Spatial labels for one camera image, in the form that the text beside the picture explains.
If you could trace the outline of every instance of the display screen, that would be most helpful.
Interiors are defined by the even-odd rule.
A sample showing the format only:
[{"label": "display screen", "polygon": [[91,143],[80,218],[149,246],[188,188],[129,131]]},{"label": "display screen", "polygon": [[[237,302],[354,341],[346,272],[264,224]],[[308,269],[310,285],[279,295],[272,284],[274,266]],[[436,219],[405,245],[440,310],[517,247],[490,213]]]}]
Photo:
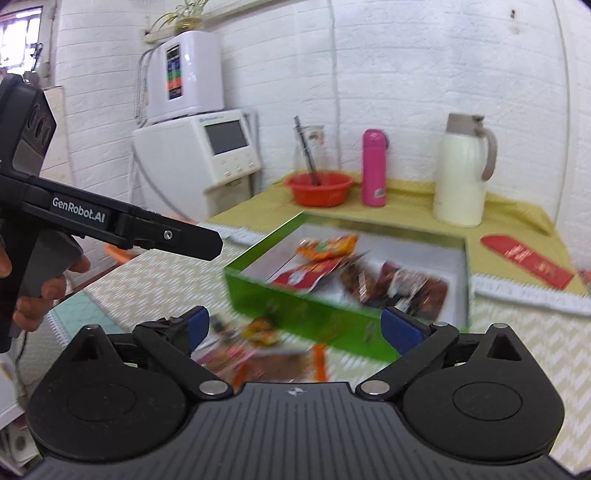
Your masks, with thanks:
[{"label": "display screen", "polygon": [[239,120],[206,125],[205,131],[209,137],[209,143],[212,145],[214,155],[248,146]]},{"label": "display screen", "polygon": [[183,95],[180,45],[176,45],[166,51],[166,81],[169,100]]}]

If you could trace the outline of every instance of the red packaging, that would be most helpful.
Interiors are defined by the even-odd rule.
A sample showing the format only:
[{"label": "red packaging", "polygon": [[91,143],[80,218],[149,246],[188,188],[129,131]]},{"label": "red packaging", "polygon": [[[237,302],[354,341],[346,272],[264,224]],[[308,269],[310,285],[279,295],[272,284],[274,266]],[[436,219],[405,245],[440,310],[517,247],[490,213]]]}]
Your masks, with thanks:
[{"label": "red packaging", "polygon": [[564,290],[574,277],[571,272],[510,236],[487,235],[480,242],[559,290]]},{"label": "red packaging", "polygon": [[293,270],[283,272],[271,283],[273,285],[309,292],[322,277],[333,272],[342,263],[343,259],[344,257],[340,257],[331,258],[322,262],[310,262]]}]

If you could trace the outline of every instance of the orange snack bag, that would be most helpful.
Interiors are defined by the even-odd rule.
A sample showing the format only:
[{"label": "orange snack bag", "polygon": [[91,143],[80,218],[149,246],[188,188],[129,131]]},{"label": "orange snack bag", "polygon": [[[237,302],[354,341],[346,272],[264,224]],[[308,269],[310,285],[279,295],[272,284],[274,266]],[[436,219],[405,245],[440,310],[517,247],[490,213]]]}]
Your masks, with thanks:
[{"label": "orange snack bag", "polygon": [[344,235],[328,240],[307,238],[302,240],[296,252],[312,261],[346,257],[353,253],[358,240],[359,235]]}]

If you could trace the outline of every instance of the pink thermos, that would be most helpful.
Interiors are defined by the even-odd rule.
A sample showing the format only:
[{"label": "pink thermos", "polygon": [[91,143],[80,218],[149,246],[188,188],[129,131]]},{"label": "pink thermos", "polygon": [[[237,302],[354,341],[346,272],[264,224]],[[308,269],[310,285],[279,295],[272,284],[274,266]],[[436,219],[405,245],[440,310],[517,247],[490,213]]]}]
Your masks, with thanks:
[{"label": "pink thermos", "polygon": [[363,134],[363,180],[361,200],[370,207],[386,205],[386,150],[388,137],[381,130]]}]

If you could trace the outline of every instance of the orange bowl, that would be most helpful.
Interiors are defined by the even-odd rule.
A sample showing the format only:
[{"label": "orange bowl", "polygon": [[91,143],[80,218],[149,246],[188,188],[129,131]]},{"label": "orange bowl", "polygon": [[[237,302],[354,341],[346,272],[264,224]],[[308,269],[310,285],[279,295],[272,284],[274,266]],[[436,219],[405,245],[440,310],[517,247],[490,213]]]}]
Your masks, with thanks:
[{"label": "orange bowl", "polygon": [[304,207],[336,207],[347,199],[353,179],[335,171],[318,174],[322,185],[312,185],[309,173],[293,175],[285,181],[291,188],[294,200]]}]

